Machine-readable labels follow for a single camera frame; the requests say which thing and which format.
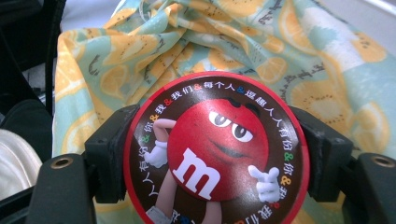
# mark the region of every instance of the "printed fabric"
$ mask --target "printed fabric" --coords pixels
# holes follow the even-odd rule
[[[396,158],[396,60],[313,0],[121,1],[102,28],[59,37],[53,155],[82,153],[117,109],[191,73],[265,84],[365,152]],[[307,196],[294,223],[342,223]],[[97,204],[99,223],[142,223],[130,200]]]

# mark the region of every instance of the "cartoon hand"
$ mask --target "cartoon hand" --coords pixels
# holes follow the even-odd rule
[[[280,190],[279,184],[277,183],[279,170],[276,167],[273,167],[267,174],[261,172],[254,165],[249,165],[247,169],[250,175],[258,180],[256,189],[259,192],[260,202],[275,203],[279,201]]]
[[[145,161],[156,168],[160,168],[166,164],[168,162],[166,153],[167,145],[167,142],[155,141],[155,147],[151,150],[151,152],[146,152],[143,155]]]

